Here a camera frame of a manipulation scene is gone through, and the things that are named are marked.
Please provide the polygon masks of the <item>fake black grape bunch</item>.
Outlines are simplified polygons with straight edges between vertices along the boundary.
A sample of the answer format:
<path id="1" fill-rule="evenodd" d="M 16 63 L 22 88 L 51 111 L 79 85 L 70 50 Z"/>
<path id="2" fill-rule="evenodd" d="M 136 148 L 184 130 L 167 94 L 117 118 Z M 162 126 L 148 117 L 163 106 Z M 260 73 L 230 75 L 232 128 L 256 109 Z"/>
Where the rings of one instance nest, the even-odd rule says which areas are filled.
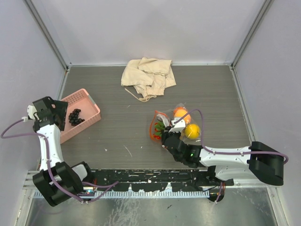
<path id="1" fill-rule="evenodd" d="M 79 124 L 85 121 L 85 119 L 79 117 L 80 113 L 81 113 L 81 109 L 76 108 L 69 114 L 68 119 L 71 126 L 73 127 L 78 126 Z"/>

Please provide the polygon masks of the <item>clear zip top bag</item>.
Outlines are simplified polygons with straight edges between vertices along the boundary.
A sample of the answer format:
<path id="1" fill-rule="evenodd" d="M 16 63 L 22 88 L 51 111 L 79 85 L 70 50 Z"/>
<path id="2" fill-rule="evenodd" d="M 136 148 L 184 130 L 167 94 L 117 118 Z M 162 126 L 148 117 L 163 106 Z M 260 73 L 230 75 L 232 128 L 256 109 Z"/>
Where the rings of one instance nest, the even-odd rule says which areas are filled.
<path id="1" fill-rule="evenodd" d="M 200 124 L 192 118 L 192 114 L 182 103 L 172 110 L 154 111 L 149 136 L 153 141 L 160 142 L 164 132 L 179 135 L 183 141 L 200 141 L 201 138 Z"/>

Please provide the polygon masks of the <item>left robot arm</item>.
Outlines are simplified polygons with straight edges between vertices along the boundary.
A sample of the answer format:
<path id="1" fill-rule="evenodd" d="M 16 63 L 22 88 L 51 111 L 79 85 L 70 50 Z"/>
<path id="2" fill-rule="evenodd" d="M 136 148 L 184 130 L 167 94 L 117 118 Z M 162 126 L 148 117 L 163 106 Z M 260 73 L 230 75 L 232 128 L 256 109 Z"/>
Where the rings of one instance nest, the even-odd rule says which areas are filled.
<path id="1" fill-rule="evenodd" d="M 84 161 L 69 166 L 61 150 L 61 132 L 65 128 L 68 103 L 43 97 L 33 102 L 33 131 L 40 141 L 41 163 L 33 183 L 52 207 L 77 198 L 83 186 L 94 182 L 94 175 Z"/>

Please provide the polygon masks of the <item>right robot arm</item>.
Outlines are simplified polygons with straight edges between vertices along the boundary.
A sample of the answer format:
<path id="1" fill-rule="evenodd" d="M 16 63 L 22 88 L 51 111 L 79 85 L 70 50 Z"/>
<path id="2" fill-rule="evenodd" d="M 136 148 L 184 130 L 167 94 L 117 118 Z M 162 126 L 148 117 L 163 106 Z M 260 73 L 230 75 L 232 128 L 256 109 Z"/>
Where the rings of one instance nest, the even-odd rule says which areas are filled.
<path id="1" fill-rule="evenodd" d="M 284 184 L 287 157 L 259 141 L 242 148 L 210 148 L 186 144 L 180 139 L 180 133 L 165 131 L 162 146 L 175 161 L 194 169 L 206 167 L 207 182 L 213 186 L 230 179 L 255 178 L 271 186 Z"/>

